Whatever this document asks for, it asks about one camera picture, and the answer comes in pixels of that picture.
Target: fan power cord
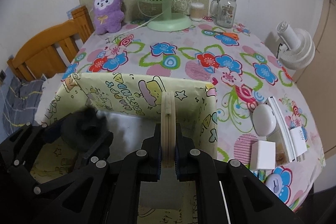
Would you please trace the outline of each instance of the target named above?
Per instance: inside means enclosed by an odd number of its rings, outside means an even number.
[[[280,51],[286,51],[286,50],[288,50],[288,47],[287,47],[287,45],[286,44],[279,44],[279,47],[278,47],[278,53],[277,53],[277,59],[278,59],[278,57],[279,57],[279,52]]]
[[[142,13],[145,17],[154,17],[154,16],[146,15],[146,14],[141,10],[140,5],[139,5],[139,1],[138,1],[138,9],[139,9],[140,13]]]
[[[141,28],[141,27],[147,25],[149,22],[153,21],[154,19],[156,19],[157,17],[159,17],[160,15],[162,15],[166,10],[162,11],[162,12],[161,12],[160,14],[158,14],[158,15],[153,16],[149,21],[146,21],[145,23],[143,23],[143,24],[141,24],[141,25],[139,25],[139,26],[137,26],[137,27],[135,27],[135,28],[133,28],[133,29],[130,29],[130,30],[126,31],[126,32],[123,32],[123,33],[118,34],[118,35],[111,41],[111,43],[112,43],[114,40],[116,40],[117,37],[119,37],[119,36],[121,36],[121,35],[124,35],[124,34],[127,34],[127,33],[131,32],[131,31],[134,31],[134,30],[136,30],[136,29],[139,29],[139,28]]]

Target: wooden chair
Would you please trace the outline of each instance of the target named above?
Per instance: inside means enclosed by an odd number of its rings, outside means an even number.
[[[50,78],[56,73],[65,72],[66,66],[54,44],[58,43],[69,62],[72,62],[78,53],[72,36],[78,33],[85,43],[94,31],[85,6],[71,14],[73,19],[38,33],[23,45],[14,58],[7,61],[17,77],[32,81],[43,73]]]

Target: glass mason jar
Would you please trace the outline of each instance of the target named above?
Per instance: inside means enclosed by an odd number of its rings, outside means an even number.
[[[210,14],[215,17],[216,25],[224,28],[232,28],[236,8],[236,0],[213,0],[210,5]]]

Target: plush toy bow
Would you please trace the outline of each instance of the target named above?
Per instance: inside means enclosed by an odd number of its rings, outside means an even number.
[[[98,20],[100,20],[100,25],[105,23],[105,20],[108,19],[109,17],[107,15],[102,16],[102,17],[97,17]]]

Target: table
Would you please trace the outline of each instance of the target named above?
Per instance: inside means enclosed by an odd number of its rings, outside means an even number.
[[[135,20],[116,34],[92,35],[67,68],[73,72],[120,72],[209,81],[217,92],[217,159],[236,158],[247,167],[258,140],[252,111],[269,96],[280,105],[289,128],[304,126],[305,160],[260,172],[282,179],[278,197],[295,210],[325,166],[322,143],[309,107],[283,65],[240,23],[220,28],[210,17],[185,30],[156,32]]]

